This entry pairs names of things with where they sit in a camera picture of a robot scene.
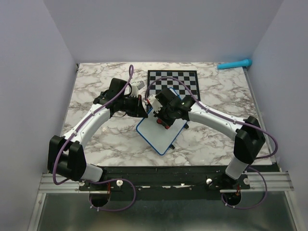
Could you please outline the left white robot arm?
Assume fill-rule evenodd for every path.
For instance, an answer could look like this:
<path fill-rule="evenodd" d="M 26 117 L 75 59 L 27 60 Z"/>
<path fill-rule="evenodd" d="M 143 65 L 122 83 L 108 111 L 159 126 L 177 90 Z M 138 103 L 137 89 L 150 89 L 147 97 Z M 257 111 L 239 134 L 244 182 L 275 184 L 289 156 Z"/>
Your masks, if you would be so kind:
<path fill-rule="evenodd" d="M 65 180 L 90 181 L 96 190 L 102 190 L 107 183 L 103 169 L 88 164 L 84 149 L 96 131 L 107 122 L 116 112 L 124 112 L 130 117 L 147 118 L 142 105 L 139 90 L 144 83 L 129 82 L 113 78 L 109 88 L 102 91 L 93 100 L 93 104 L 86 115 L 63 136 L 53 136 L 49 143 L 48 170 L 52 173 L 53 182 L 59 185 L 56 176 Z"/>

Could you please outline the red bow-shaped eraser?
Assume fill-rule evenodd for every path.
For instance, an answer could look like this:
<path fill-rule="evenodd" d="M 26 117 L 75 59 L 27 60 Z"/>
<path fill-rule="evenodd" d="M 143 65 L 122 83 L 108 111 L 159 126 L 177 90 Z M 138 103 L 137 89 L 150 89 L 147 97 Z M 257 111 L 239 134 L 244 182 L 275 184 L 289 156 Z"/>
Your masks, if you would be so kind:
<path fill-rule="evenodd" d="M 162 125 L 165 129 L 169 129 L 170 128 L 170 126 L 167 124 L 167 123 L 165 123 L 162 119 L 160 119 L 160 118 L 158 118 L 157 119 L 157 124 L 159 124 L 159 125 Z"/>

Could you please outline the blue framed whiteboard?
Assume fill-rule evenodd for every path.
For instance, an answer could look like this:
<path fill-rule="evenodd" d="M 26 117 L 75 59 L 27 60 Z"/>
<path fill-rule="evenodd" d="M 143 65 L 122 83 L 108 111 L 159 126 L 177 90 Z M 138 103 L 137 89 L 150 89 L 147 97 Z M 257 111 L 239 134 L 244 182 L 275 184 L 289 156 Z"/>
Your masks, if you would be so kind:
<path fill-rule="evenodd" d="M 157 123 L 157 119 L 150 107 L 148 117 L 139 122 L 136 131 L 159 155 L 164 155 L 169 148 L 174 149 L 172 143 L 188 124 L 186 120 L 177 119 L 169 129 L 166 129 Z"/>

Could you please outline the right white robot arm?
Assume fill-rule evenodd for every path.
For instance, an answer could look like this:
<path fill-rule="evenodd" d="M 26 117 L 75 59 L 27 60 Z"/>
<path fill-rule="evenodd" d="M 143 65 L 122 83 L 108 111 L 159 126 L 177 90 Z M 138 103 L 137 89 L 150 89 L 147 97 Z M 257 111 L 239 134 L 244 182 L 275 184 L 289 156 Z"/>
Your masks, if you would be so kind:
<path fill-rule="evenodd" d="M 222 185 L 228 189 L 239 183 L 239 177 L 256 160 L 266 141 L 255 117 L 244 119 L 221 113 L 194 96 L 187 95 L 181 99 L 170 89 L 163 89 L 156 95 L 150 95 L 146 101 L 153 108 L 158 124 L 166 129 L 175 120 L 182 119 L 208 126 L 234 141 L 234 157 L 221 177 Z"/>

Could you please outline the black white chessboard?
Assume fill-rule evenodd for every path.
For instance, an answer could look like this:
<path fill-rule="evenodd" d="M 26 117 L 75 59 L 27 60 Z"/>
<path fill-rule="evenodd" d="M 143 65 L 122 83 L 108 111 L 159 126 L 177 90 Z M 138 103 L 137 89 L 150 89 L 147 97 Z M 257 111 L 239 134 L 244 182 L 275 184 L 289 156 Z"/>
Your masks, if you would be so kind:
<path fill-rule="evenodd" d="M 192 70 L 148 70 L 147 77 L 147 86 L 149 86 L 155 80 L 161 77 L 172 77 L 181 81 L 197 98 L 199 101 L 200 91 L 198 84 L 197 71 Z M 172 79 L 162 79 L 155 82 L 146 93 L 146 97 L 149 95 L 156 95 L 161 90 L 168 88 L 173 89 L 181 99 L 183 99 L 186 95 L 190 95 L 188 91 L 182 86 L 178 81 Z"/>

